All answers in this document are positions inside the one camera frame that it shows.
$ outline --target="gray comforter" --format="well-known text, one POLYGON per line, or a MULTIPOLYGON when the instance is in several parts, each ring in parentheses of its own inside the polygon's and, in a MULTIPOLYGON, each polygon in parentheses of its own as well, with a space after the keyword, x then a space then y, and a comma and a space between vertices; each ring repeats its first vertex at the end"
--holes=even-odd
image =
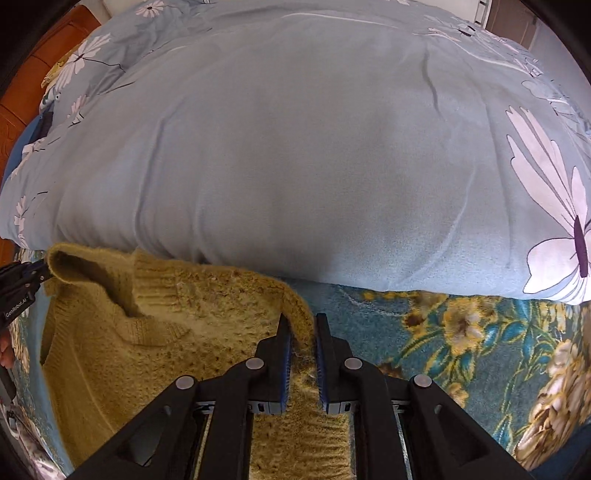
POLYGON ((407 0, 156 0, 80 46, 0 235, 374 290, 591 299, 587 123, 407 0))

